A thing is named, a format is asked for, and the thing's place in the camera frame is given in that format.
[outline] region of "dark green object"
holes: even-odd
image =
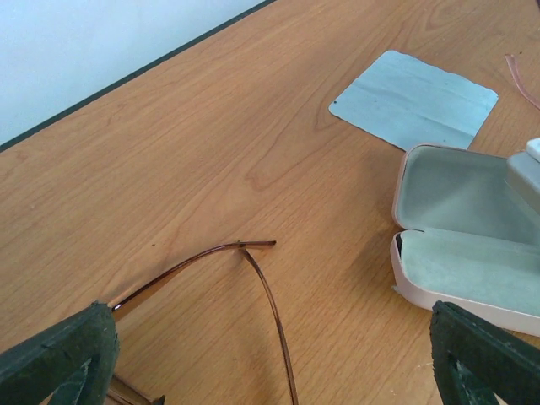
[[[117,355],[111,310],[94,303],[0,355],[0,404],[102,404]]]
[[[435,304],[431,346],[445,405],[540,404],[540,351],[460,306]]]

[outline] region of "wood grain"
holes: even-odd
[[[392,291],[402,152],[327,110],[387,49],[499,94],[473,149],[538,136],[504,59],[540,94],[533,0],[277,1],[0,155],[0,350],[205,248],[277,239],[254,256],[300,402],[439,404],[430,313]],[[288,403],[274,328],[224,253],[120,322],[117,369],[170,403]]]

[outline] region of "white wall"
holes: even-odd
[[[0,0],[0,145],[262,0]]]

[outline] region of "pink wire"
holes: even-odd
[[[523,86],[521,81],[520,72],[517,69],[517,60],[514,55],[505,55],[506,63],[508,63],[508,68],[510,68],[510,73],[514,82],[516,82],[517,88],[520,90],[520,93],[525,97],[529,102],[537,107],[540,110],[540,99],[536,98],[534,95],[529,93],[527,89]]]

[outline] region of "glasses case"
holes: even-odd
[[[419,145],[403,158],[391,243],[399,293],[450,301],[499,327],[540,336],[540,213],[498,156]]]

